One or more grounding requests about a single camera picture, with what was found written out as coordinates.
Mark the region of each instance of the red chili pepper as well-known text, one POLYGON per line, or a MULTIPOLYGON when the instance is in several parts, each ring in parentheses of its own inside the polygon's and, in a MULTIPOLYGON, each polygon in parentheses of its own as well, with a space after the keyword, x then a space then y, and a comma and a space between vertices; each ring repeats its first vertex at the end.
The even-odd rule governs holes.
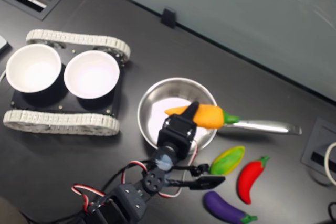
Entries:
POLYGON ((250 189, 259 175, 264 171, 268 159, 269 156, 265 156, 257 161, 250 162, 240 173, 237 189, 238 195, 244 203, 251 204, 250 189))

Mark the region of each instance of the toy carrot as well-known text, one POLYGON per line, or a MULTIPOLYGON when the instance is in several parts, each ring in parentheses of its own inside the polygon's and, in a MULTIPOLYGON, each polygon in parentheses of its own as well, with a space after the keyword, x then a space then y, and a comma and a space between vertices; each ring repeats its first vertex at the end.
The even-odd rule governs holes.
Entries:
POLYGON ((243 168, 238 178, 237 191, 244 203, 251 204, 250 189, 259 175, 264 171, 268 159, 269 156, 262 157, 257 161, 250 162, 243 168))
MULTIPOLYGON (((166 110, 165 113, 167 115, 180 115, 185 111, 186 108, 187 106, 172 108, 166 110)), ((226 123, 237 123, 238 121, 239 117, 229 115, 218 106, 207 104, 200 104, 194 116, 194 122, 197 124, 197 126, 207 129, 218 129, 226 123)))

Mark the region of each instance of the pan handle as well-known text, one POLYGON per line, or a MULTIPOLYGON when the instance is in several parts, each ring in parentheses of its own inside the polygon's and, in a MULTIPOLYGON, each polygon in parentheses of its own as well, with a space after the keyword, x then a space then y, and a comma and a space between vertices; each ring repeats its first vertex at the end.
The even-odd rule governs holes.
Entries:
POLYGON ((292 125, 277 121, 263 120, 240 120, 238 123, 224 124, 222 127, 233 127, 246 130, 263 131, 269 133, 301 135, 302 129, 300 126, 292 125))

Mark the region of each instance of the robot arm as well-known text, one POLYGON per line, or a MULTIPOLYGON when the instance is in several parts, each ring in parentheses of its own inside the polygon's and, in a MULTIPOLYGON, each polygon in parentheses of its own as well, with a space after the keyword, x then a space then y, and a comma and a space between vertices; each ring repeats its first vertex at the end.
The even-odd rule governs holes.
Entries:
POLYGON ((212 189, 221 184, 225 177, 209 175, 208 165, 199 167, 177 167, 188 169, 194 181, 168 179, 175 165, 187 158, 196 133, 193 117, 199 103, 193 102, 182 114, 169 116, 159 132, 158 149, 147 165, 147 173, 135 184, 121 184, 88 207, 88 214, 76 223, 80 224, 124 224, 139 222, 146 210, 146 202, 158 194, 163 187, 189 187, 190 190, 212 189))

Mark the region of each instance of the black table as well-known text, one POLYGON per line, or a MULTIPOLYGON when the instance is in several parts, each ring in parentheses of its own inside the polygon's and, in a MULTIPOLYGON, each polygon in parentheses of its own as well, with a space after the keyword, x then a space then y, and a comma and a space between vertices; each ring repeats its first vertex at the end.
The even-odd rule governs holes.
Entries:
MULTIPOLYGON (((335 188, 317 184, 300 159, 316 118, 336 123, 334 106, 184 30, 165 27, 156 16, 125 0, 62 0, 42 22, 0 1, 0 33, 13 46, 1 56, 1 72, 36 28, 115 36, 130 45, 132 54, 124 76, 118 136, 28 134, 0 124, 0 195, 22 211, 39 221, 71 214, 82 206, 82 198, 70 190, 73 183, 100 188, 128 161, 148 158, 153 149, 138 129, 139 101, 157 81, 186 77, 207 87, 229 113, 286 121, 303 129, 301 136, 243 131, 217 135, 195 163, 211 163, 233 146, 246 147, 240 166, 216 189, 223 198, 257 215, 256 223, 315 224, 328 219, 327 205, 335 200, 335 188), (252 205, 246 206, 235 192, 238 173, 244 164, 266 154, 271 159, 253 186, 252 205)), ((72 49, 80 47, 69 47, 70 56, 72 49)), ((69 60, 62 58, 65 64, 69 60)), ((13 92, 6 80, 1 82, 0 115, 10 109, 13 92)), ((129 181, 139 178, 138 168, 128 172, 129 181)), ((177 199, 155 197, 142 223, 221 223, 203 209, 203 195, 186 189, 177 199)))

